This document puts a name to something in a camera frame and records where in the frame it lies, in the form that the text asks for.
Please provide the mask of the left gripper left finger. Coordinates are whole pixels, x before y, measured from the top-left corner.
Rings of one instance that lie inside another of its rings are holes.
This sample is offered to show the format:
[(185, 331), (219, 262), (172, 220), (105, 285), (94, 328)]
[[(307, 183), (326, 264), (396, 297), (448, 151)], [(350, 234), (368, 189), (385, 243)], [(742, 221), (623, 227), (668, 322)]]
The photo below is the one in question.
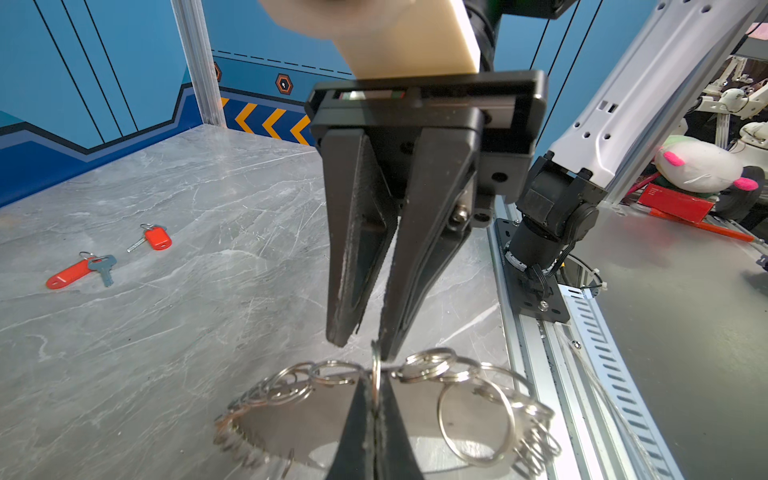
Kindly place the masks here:
[(362, 379), (354, 391), (338, 448), (326, 480), (374, 478), (374, 414), (370, 381)]

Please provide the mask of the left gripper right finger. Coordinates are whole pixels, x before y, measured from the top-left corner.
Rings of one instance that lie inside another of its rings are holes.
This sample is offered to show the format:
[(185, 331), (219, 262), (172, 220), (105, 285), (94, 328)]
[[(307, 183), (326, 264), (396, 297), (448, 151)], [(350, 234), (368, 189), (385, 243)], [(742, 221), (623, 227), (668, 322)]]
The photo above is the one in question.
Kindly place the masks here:
[(380, 381), (375, 407), (375, 478), (423, 480), (388, 378)]

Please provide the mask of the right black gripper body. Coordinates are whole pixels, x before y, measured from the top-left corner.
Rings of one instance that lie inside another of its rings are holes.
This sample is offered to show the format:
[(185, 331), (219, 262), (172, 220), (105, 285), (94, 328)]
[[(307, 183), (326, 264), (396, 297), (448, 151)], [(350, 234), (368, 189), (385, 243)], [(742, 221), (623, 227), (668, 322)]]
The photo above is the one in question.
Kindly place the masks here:
[(378, 80), (313, 87), (305, 103), (317, 144), (334, 129), (362, 129), (390, 195), (402, 207), (416, 144), (425, 128), (466, 128), (480, 136), (470, 221), (491, 222), (496, 197), (522, 192), (546, 112), (548, 78), (540, 70)]

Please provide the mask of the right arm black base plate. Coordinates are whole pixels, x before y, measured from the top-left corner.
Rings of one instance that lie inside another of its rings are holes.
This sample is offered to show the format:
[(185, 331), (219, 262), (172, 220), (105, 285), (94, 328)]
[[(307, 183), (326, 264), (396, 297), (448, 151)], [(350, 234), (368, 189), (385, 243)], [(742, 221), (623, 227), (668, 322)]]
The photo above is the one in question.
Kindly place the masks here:
[(512, 312), (551, 323), (568, 323), (570, 314), (554, 276), (526, 273), (517, 268), (509, 251), (516, 229), (505, 219), (497, 219), (493, 224)]

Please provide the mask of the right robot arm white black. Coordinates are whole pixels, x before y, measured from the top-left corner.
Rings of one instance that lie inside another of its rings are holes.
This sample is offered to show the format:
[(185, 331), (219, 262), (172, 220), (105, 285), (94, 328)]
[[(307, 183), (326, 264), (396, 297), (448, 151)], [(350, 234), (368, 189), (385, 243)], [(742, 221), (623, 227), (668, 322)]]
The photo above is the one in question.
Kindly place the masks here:
[(522, 214), (501, 230), (510, 253), (514, 311), (569, 318), (555, 281), (560, 263), (594, 226), (597, 207), (630, 162), (647, 155), (683, 114), (763, 1), (662, 1), (593, 99), (542, 157), (547, 79), (489, 65), (502, 14), (556, 18), (562, 2), (463, 6), (481, 40), (477, 73), (317, 84), (306, 103), (322, 157), (330, 269), (327, 340), (344, 346), (391, 261), (379, 345), (396, 357), (427, 293), (493, 199)]

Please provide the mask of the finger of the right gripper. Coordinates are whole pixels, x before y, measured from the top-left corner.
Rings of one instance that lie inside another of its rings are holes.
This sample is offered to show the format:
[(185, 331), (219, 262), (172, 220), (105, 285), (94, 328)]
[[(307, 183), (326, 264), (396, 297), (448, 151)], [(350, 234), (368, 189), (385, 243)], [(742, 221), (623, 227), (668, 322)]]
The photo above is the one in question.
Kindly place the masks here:
[(395, 359), (426, 294), (467, 240), (476, 197), (484, 116), (418, 138), (380, 319), (381, 358)]
[(326, 338), (343, 347), (362, 322), (397, 211), (364, 130), (329, 131), (320, 154), (330, 237)]

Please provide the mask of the red head silver key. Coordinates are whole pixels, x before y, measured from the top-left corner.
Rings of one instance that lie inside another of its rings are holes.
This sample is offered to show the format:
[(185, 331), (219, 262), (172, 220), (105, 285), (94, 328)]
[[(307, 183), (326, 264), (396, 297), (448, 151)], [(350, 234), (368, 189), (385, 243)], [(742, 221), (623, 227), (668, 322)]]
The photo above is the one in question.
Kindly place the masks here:
[(140, 228), (142, 229), (142, 237), (126, 249), (127, 253), (132, 253), (143, 244), (148, 244), (156, 251), (166, 250), (172, 246), (173, 241), (163, 226), (142, 223)]

